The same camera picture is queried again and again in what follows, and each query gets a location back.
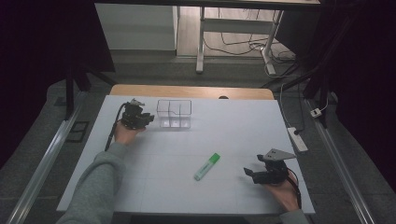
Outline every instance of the dark curtain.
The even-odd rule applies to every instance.
[[[3,165],[40,113],[48,87],[65,79],[70,63],[97,71],[114,67],[90,0],[2,0],[0,32]]]
[[[392,1],[367,1],[334,56],[331,89],[338,118],[396,191],[395,12]]]

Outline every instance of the cable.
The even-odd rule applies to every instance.
[[[228,54],[231,54],[231,55],[243,55],[243,54],[247,54],[247,53],[249,53],[249,52],[251,52],[251,51],[254,50],[254,49],[250,49],[250,50],[248,50],[248,51],[246,51],[246,52],[242,52],[242,53],[233,53],[233,52],[226,51],[226,50],[223,50],[223,49],[213,49],[213,48],[210,48],[210,47],[206,44],[205,39],[204,39],[204,44],[205,44],[205,46],[206,46],[207,48],[209,48],[209,49],[216,50],[216,51],[220,51],[220,52],[224,52],[224,53],[228,53]]]
[[[122,105],[120,106],[119,112],[117,113],[117,116],[116,116],[116,121],[114,121],[113,127],[111,128],[111,132],[110,132],[110,134],[108,135],[108,139],[107,139],[105,151],[107,151],[108,148],[110,147],[111,140],[113,140],[113,135],[114,135],[114,132],[116,131],[117,122],[119,121],[120,112],[121,112],[121,110],[122,110],[126,105],[127,105],[127,103],[122,104]]]
[[[320,111],[326,109],[328,104],[329,104],[329,97],[327,97],[327,99],[326,99],[326,105],[322,109],[320,109]]]
[[[297,63],[292,64],[292,65],[289,66],[289,68],[286,69],[286,71],[285,71],[282,75],[280,75],[279,77],[288,77],[287,75],[288,75],[289,73],[294,72],[298,67],[300,67],[299,64],[297,64]],[[276,79],[264,83],[264,84],[260,87],[260,89],[265,88],[268,84],[271,84],[271,83],[274,82],[274,81],[276,81]]]
[[[250,19],[251,12],[252,12],[252,9],[249,10],[249,15],[246,17],[246,20],[247,20],[247,19]],[[257,11],[256,20],[259,18],[259,14],[260,14],[260,10]],[[218,16],[219,16],[219,19],[222,18],[221,11],[220,11],[220,8],[219,8],[219,7],[218,7]],[[252,40],[251,38],[253,37],[253,34],[251,34],[251,35],[250,35],[250,39],[247,40],[247,41],[226,43],[225,40],[224,40],[223,33],[220,33],[220,35],[221,35],[221,40],[222,40],[222,42],[223,42],[224,45],[227,45],[227,46],[228,46],[228,45],[236,45],[236,44],[246,44],[246,43],[248,43],[248,44],[249,44],[249,47],[250,47],[251,49],[252,49],[252,47],[251,47],[252,44],[253,44],[253,45],[255,45],[255,44],[256,44],[256,45],[260,45],[260,46],[257,46],[257,47],[265,46],[265,44],[263,44],[263,43],[251,43],[252,41],[255,42],[255,41],[261,41],[261,40],[267,40],[267,39],[268,39],[268,38],[262,38],[262,39]]]
[[[300,190],[298,188],[298,185],[299,185],[298,177],[291,169],[288,168],[288,170],[290,170],[294,174],[294,176],[296,177],[296,182],[297,183],[294,183],[294,181],[289,176],[287,176],[286,179],[289,181],[289,183],[293,186],[294,190],[296,191],[297,204],[298,204],[298,207],[301,209],[302,208],[302,202],[301,202],[301,192],[300,192]]]
[[[280,110],[282,111],[282,116],[283,119],[286,121],[286,123],[289,125],[289,127],[291,128],[290,123],[288,122],[288,119],[285,116],[285,111],[283,109],[283,103],[282,103],[282,91],[283,91],[283,85],[285,85],[285,83],[282,84],[282,86],[280,87],[280,96],[279,96],[279,102],[280,102]]]
[[[303,107],[302,107],[302,105],[301,105],[300,83],[297,85],[297,93],[298,93],[298,103],[299,103],[300,112],[301,112],[301,119],[302,119],[302,123],[303,123],[303,128],[300,129],[300,130],[296,130],[296,131],[295,131],[295,132],[297,132],[297,134],[298,134],[298,133],[302,132],[303,130],[305,130],[304,113],[303,113]]]
[[[294,63],[295,61],[296,61],[296,59],[295,58],[281,58],[281,57],[279,57],[279,55],[281,54],[281,53],[286,53],[286,52],[291,52],[291,50],[284,50],[284,51],[280,51],[278,54],[277,54],[277,57],[274,55],[274,53],[273,53],[273,51],[272,50],[270,50],[270,52],[271,52],[271,59],[273,59],[275,62],[277,62],[277,63]]]

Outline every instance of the hand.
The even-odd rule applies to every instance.
[[[121,122],[117,122],[116,131],[114,132],[115,142],[124,144],[128,146],[134,141],[134,138],[138,133],[145,131],[146,128],[131,130],[127,129],[125,126],[121,124]]]
[[[297,184],[297,181],[291,171],[289,171],[289,177]],[[265,184],[264,187],[274,195],[276,200],[286,211],[291,212],[300,209],[297,203],[296,192],[289,181],[285,180],[279,185]]]

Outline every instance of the gray sweater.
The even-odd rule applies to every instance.
[[[114,195],[120,188],[125,171],[123,157],[126,146],[113,143],[108,151],[99,153],[79,179],[73,199],[60,223],[111,223]],[[284,224],[307,224],[302,210],[280,216]]]

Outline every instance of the black cable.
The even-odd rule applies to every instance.
[[[286,69],[286,71],[284,73],[282,73],[282,75],[280,75],[279,77],[287,77],[289,74],[291,74],[292,72],[294,72],[297,68],[299,68],[300,65],[298,63],[293,63],[291,66],[289,66],[288,69]],[[264,83],[260,89],[264,89],[268,84],[271,84],[273,82],[275,82],[276,79],[270,80],[266,83]]]
[[[256,15],[256,20],[259,18],[259,14],[260,14],[260,10],[257,12],[257,15]],[[251,48],[251,49],[255,49],[255,48],[257,48],[257,47],[263,47],[263,48],[265,48],[265,46],[267,45],[266,43],[256,43],[256,42],[252,42],[252,41],[256,41],[256,40],[251,40],[251,37],[253,37],[253,35],[250,35],[250,39],[249,39],[249,41],[248,41],[248,46]]]
[[[296,61],[295,59],[281,59],[281,58],[279,57],[279,55],[280,55],[281,53],[291,52],[291,50],[280,51],[280,52],[277,54],[277,57],[274,55],[274,53],[272,52],[272,50],[270,50],[270,52],[271,52],[271,59],[273,59],[276,63],[294,63],[294,62]]]
[[[245,12],[245,11],[248,11],[246,20],[247,20],[247,19],[250,19],[251,12],[253,11],[253,9],[247,9],[247,8],[245,8],[243,11],[244,11],[244,12]]]
[[[247,16],[247,19],[250,18],[251,11],[252,11],[252,9],[249,11],[249,15]],[[259,18],[259,14],[260,14],[260,10],[257,11],[256,20]],[[220,12],[220,8],[218,8],[218,17],[219,17],[219,19],[222,18],[222,15],[221,15],[221,12]],[[250,45],[250,42],[252,42],[252,41],[261,41],[261,40],[267,40],[267,39],[268,39],[268,38],[263,38],[263,39],[252,40],[251,38],[253,37],[253,35],[250,35],[250,39],[247,40],[247,41],[226,43],[226,42],[224,41],[223,33],[220,33],[220,34],[221,34],[221,40],[222,40],[222,42],[223,42],[224,45],[236,45],[236,44],[246,44],[246,43],[249,43],[249,45]]]
[[[301,209],[302,208],[302,202],[301,202],[301,192],[300,192],[300,189],[298,188],[298,186],[299,186],[298,176],[290,168],[288,168],[288,170],[290,170],[294,174],[294,177],[296,178],[296,182],[297,183],[294,183],[294,181],[289,176],[286,177],[286,179],[289,181],[289,183],[291,183],[291,185],[294,187],[294,190],[296,191],[297,204],[298,204],[298,207]]]
[[[220,52],[224,52],[224,53],[228,53],[228,54],[231,54],[231,55],[243,55],[243,54],[247,54],[247,53],[249,53],[249,52],[251,52],[251,51],[254,50],[254,49],[250,49],[250,50],[248,50],[248,51],[246,51],[246,52],[242,52],[242,53],[232,53],[232,52],[229,52],[229,51],[226,51],[226,50],[223,50],[223,49],[213,49],[213,48],[210,48],[210,47],[206,44],[205,39],[204,39],[204,44],[205,44],[205,46],[206,46],[207,48],[209,48],[209,49],[216,50],[216,51],[220,51]]]
[[[301,105],[300,83],[297,85],[297,92],[298,92],[298,103],[300,105],[300,112],[301,112],[301,119],[302,119],[302,122],[303,122],[303,128],[300,129],[300,130],[296,130],[296,132],[297,132],[296,134],[298,134],[298,133],[302,132],[303,130],[305,130],[304,113],[303,113],[303,107]]]
[[[301,192],[298,189],[298,186],[296,185],[296,183],[294,183],[294,181],[290,178],[290,177],[286,177],[286,179],[289,181],[289,183],[291,183],[291,185],[293,186],[294,190],[296,191],[296,195],[297,195],[297,204],[298,207],[301,209],[302,207],[302,202],[301,202]]]
[[[129,103],[125,103],[125,104],[122,104],[122,105],[120,106],[119,112],[117,113],[117,116],[116,116],[116,121],[114,121],[113,127],[111,128],[111,132],[110,132],[110,134],[108,135],[108,139],[107,139],[105,151],[108,150],[108,148],[110,147],[111,140],[113,140],[113,135],[114,135],[114,132],[116,131],[117,123],[119,122],[120,112],[121,112],[122,108],[125,107],[125,106],[128,105],[128,104],[129,104]]]

